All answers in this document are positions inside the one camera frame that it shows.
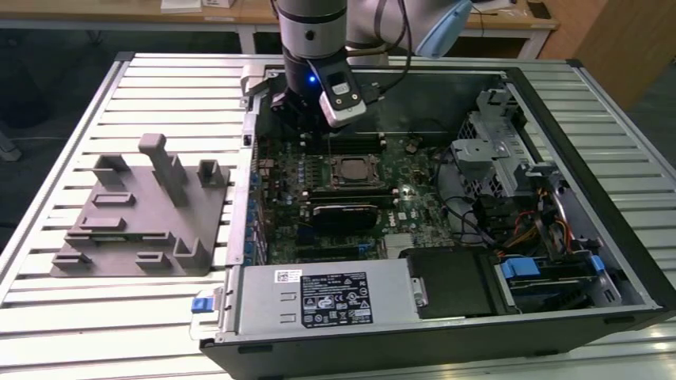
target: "wooden desk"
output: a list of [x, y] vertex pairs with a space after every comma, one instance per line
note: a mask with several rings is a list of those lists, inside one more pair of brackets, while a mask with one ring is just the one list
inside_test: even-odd
[[[270, 0], [238, 0], [230, 9], [203, 7], [202, 13], [179, 14], [163, 14], [160, 3], [162, 0], [0, 0], [0, 28], [236, 32], [244, 54], [256, 53], [256, 32], [279, 32]], [[535, 18], [526, 0], [519, 1], [516, 9], [527, 16], [504, 12], [472, 14], [462, 36], [526, 39], [519, 58], [534, 59], [559, 22]]]
[[[519, 58], [535, 59], [540, 54], [550, 33], [559, 28], [559, 21], [535, 18], [528, 10], [526, 0], [518, 1], [515, 11], [518, 15], [504, 11], [492, 11], [484, 15], [472, 14], [460, 35], [464, 37], [524, 39], [527, 42]], [[270, 29], [279, 30], [270, 0], [244, 0], [238, 20], [244, 24], [255, 25], [258, 29], [267, 26], [266, 32], [270, 32]]]

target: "motherboard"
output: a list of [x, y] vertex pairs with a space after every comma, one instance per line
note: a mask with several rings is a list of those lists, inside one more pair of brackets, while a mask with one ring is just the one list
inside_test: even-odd
[[[384, 259], [386, 236], [403, 238], [411, 244], [403, 248], [454, 245], [435, 188], [444, 147], [432, 141], [415, 134], [382, 134], [327, 139], [326, 146], [312, 142], [310, 148], [303, 140], [264, 139], [259, 173], [267, 263]], [[364, 215], [343, 223], [336, 207]]]

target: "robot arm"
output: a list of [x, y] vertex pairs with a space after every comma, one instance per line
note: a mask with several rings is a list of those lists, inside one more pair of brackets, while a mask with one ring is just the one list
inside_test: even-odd
[[[324, 125], [310, 128], [320, 132], [352, 123], [375, 100], [364, 100], [346, 45], [376, 48], [411, 38], [412, 53], [438, 58], [450, 50], [471, 13], [471, 0], [352, 0], [350, 9], [347, 0], [276, 0], [272, 4], [287, 73], [287, 92], [274, 101], [272, 110], [320, 112]], [[410, 29], [404, 28], [407, 7]], [[406, 39], [400, 38], [404, 30]]]

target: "cpu socket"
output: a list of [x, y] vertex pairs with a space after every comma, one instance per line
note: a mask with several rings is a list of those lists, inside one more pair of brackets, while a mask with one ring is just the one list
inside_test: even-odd
[[372, 155], [335, 156], [331, 159], [335, 188], [380, 188], [384, 186], [378, 171], [379, 159]]

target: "table leg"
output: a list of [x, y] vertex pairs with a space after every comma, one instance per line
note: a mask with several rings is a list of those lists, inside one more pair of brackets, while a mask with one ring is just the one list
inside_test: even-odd
[[256, 33], [256, 26], [238, 25], [236, 32], [240, 35], [240, 45], [243, 54], [256, 54], [256, 41], [254, 40], [254, 33]]
[[532, 31], [531, 38], [519, 53], [519, 59], [538, 59], [551, 32], [552, 31], [550, 29], [538, 29]]

